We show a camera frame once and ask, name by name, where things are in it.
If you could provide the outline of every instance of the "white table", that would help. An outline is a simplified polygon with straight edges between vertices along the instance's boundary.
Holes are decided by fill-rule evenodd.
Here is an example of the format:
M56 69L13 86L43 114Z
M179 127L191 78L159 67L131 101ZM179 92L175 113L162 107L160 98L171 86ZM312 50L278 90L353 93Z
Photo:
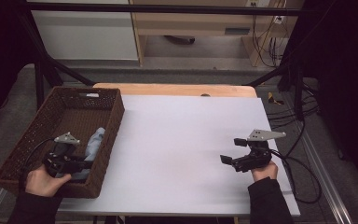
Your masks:
M250 173L236 173L220 155L253 129L270 130L261 100L242 97L123 95L126 111L97 199L64 199L60 212L93 215L241 217L250 213ZM275 141L268 140L275 148ZM299 210L282 167L283 196Z

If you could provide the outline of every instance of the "hand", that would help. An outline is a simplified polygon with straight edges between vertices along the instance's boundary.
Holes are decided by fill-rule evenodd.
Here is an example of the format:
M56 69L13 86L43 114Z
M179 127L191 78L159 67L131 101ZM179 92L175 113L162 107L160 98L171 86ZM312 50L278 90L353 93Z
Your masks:
M269 177L271 179L276 179L278 175L278 166L273 162L270 161L266 167L263 168L256 168L252 170L252 176L254 181L258 181Z
M57 190L71 179L71 175L64 175L61 178L51 177L42 164L36 170L31 171L27 177L25 192L34 195L53 197Z

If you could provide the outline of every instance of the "brown woven basket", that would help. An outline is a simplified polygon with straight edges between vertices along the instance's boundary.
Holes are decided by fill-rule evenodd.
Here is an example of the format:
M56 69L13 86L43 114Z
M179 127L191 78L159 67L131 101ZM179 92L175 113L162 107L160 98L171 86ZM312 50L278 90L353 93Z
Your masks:
M89 93L97 93L98 97L96 94L91 97ZM103 141L88 178L84 183L68 182L58 192L65 198L98 197L123 114L124 105L119 89L55 87L1 166L0 187L15 195L19 193L21 167L33 149L45 139L70 132L80 140L75 155L84 156L90 137L103 127ZM54 144L44 144L35 152L29 164L33 168L40 166L43 157Z

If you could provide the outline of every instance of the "gray floor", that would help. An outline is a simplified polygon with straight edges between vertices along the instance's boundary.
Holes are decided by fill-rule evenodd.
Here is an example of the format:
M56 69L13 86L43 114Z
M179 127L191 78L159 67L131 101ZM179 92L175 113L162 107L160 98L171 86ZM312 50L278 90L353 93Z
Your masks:
M194 45L190 46L173 43L162 36L155 36L149 38L145 56L145 64L142 68L103 66L101 69L101 67L94 66L91 69L83 67L77 70L98 82L224 83L231 85L247 83L271 70L266 66L251 67L248 56L243 51L241 40L238 38L198 37ZM69 77L63 77L63 79L68 85L74 84ZM287 109L287 105L268 102L270 91L277 99L281 98L275 87L277 80L272 79L266 85L256 89L267 113ZM0 110L0 165L20 139L35 112L34 70L23 69L8 96L7 104ZM358 223L358 172L356 168L351 162L338 158L337 147L331 140L331 135L320 116L315 114L308 117L306 129L353 223ZM283 153L287 152L298 135L296 125L290 124L277 130L287 132L286 138L277 140L279 150ZM309 164L301 142L296 147L293 156ZM291 164L298 191L297 197L304 200L313 199L316 195L314 181L304 169L295 163ZM0 218L5 219L9 216L14 202L14 196L8 194L0 207ZM301 216L295 218L298 223L336 223L324 196L318 203L298 203L298 206L301 212ZM90 220L91 217L58 215L58 220L84 219Z

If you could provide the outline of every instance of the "sleeve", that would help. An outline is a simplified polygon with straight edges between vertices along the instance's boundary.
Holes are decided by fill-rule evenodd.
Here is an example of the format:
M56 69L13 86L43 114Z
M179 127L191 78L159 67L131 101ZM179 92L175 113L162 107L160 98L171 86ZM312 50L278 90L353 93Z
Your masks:
M294 223L276 179L269 177L248 187L251 199L251 224Z
M21 192L7 224L54 224L61 201Z

